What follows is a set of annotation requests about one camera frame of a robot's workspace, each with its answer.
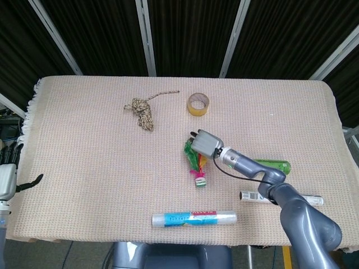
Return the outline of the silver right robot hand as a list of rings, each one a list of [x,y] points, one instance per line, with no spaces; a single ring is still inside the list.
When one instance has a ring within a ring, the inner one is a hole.
[[[218,152],[224,147],[223,141],[217,136],[199,129],[197,132],[190,132],[191,148],[209,159],[216,159]]]

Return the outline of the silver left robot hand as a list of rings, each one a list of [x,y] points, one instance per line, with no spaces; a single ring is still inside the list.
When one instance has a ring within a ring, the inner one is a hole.
[[[12,143],[1,149],[1,201],[9,201],[15,193],[30,189],[41,182],[44,174],[40,174],[32,182],[17,184],[17,170],[23,143]]]

